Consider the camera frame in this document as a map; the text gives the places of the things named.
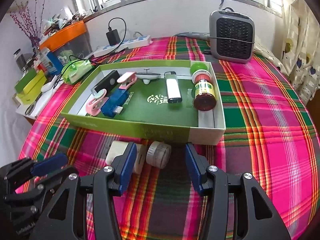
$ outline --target orange container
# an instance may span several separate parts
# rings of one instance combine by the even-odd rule
[[[40,44],[39,48],[41,50],[47,47],[49,50],[55,51],[64,44],[86,32],[87,29],[83,21],[73,23],[47,38],[44,43]]]

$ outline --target green cardboard box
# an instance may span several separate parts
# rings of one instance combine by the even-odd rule
[[[23,92],[23,89],[26,85],[29,84],[31,80],[37,75],[37,72],[34,68],[30,68],[28,72],[16,83],[14,89],[19,94]]]
[[[207,112],[193,108],[189,96],[194,87],[190,66],[196,62],[142,60],[101,65],[84,80],[61,114],[72,125],[107,133],[165,142],[217,145],[226,130],[219,87],[211,63],[204,62],[212,75],[217,105]],[[102,113],[96,117],[86,113],[85,105],[93,98],[91,88],[112,70],[116,69],[122,75],[127,71],[145,72],[146,68],[150,69],[148,72],[161,74],[161,79],[151,81],[148,85],[137,80],[128,90],[130,96],[121,114],[108,118]],[[177,73],[182,103],[167,103],[164,82],[164,73],[167,71]]]

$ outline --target heater grille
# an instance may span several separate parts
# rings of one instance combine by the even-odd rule
[[[250,23],[230,18],[220,18],[217,20],[217,53],[224,57],[249,59],[253,44],[247,42],[252,42],[252,36],[253,27]]]

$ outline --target patterned curtain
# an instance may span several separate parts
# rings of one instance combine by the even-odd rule
[[[283,0],[284,44],[281,72],[306,105],[320,81],[320,25],[304,0]]]

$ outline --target power strip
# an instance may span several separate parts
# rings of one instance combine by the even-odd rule
[[[128,49],[134,49],[134,48],[139,48],[139,47],[144,47],[144,46],[148,46],[149,44],[151,44],[151,36],[142,36],[139,37],[135,40],[124,40],[123,44],[121,44],[121,46],[115,51],[115,52],[119,52],[122,49],[128,48]],[[111,51],[113,51],[117,46],[104,46],[104,47],[98,47],[97,50],[95,52],[93,52],[92,54],[94,55],[94,57],[101,57],[104,56],[108,53],[110,53]]]

